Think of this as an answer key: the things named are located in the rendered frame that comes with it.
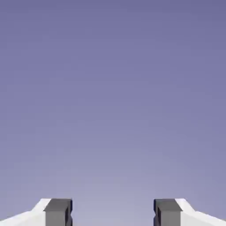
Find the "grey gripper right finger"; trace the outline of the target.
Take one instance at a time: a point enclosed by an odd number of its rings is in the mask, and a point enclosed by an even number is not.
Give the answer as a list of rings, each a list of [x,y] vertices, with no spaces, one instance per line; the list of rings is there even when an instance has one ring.
[[[196,211],[184,198],[154,199],[153,226],[226,226],[226,220]]]

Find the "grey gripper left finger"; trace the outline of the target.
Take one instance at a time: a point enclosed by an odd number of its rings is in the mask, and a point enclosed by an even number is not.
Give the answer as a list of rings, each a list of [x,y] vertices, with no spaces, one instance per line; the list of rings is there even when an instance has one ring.
[[[72,209],[72,199],[42,198],[30,211],[0,220],[0,226],[73,226]]]

